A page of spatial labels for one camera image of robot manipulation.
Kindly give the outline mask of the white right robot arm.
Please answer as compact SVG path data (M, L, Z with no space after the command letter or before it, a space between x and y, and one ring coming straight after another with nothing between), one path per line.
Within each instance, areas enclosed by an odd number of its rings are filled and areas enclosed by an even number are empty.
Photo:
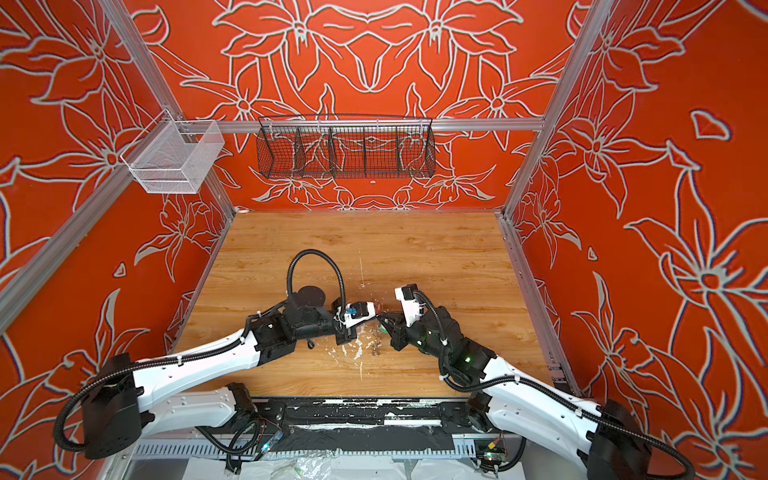
M470 417L480 430L517 434L560 455L590 479L644 479L652 448L621 404L598 404L557 390L465 336L439 307L408 323L402 313L379 320L401 350L408 345L438 361L440 374L469 396Z

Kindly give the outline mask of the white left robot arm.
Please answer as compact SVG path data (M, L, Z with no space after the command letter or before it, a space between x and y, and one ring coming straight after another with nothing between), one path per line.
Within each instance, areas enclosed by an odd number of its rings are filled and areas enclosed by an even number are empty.
M333 336L339 345L357 337L356 328L375 318L373 302L331 309L317 287L303 287L265 312L250 315L245 326L218 341L176 355L133 362L127 354L108 360L80 400L84 454L111 456L159 422L153 413L163 401L229 373L250 370L295 351L296 345Z

